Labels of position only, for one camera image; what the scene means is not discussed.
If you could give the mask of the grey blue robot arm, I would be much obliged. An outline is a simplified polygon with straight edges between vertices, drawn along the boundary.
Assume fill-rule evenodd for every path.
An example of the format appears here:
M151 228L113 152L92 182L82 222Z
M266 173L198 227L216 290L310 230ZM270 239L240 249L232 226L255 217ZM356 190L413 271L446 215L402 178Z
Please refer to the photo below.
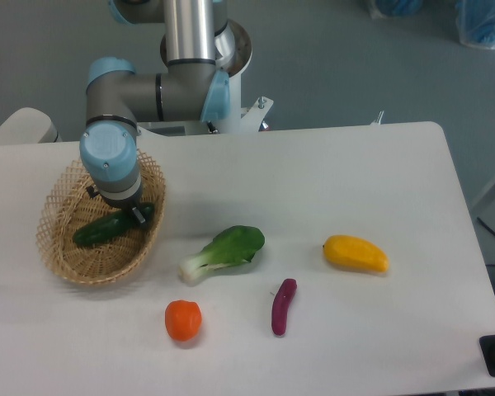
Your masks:
M133 225L148 221L140 208L142 177L136 138L140 122L222 120L230 112L229 75L217 65L215 40L229 28L224 1L110 1L112 16L129 25L165 26L167 72L139 74L125 59L92 63L86 88L86 129L80 158L100 195Z

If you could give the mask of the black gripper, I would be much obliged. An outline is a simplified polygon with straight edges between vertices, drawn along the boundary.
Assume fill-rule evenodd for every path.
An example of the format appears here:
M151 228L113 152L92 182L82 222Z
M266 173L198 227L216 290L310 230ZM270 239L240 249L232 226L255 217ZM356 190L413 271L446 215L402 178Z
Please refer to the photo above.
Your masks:
M95 198L99 195L99 191L94 186L87 186L86 191L90 198ZM110 207L122 210L126 214L132 216L137 226L145 226L146 219L139 209L139 202L136 199L128 198L123 200L111 199L106 196L102 196L102 199Z

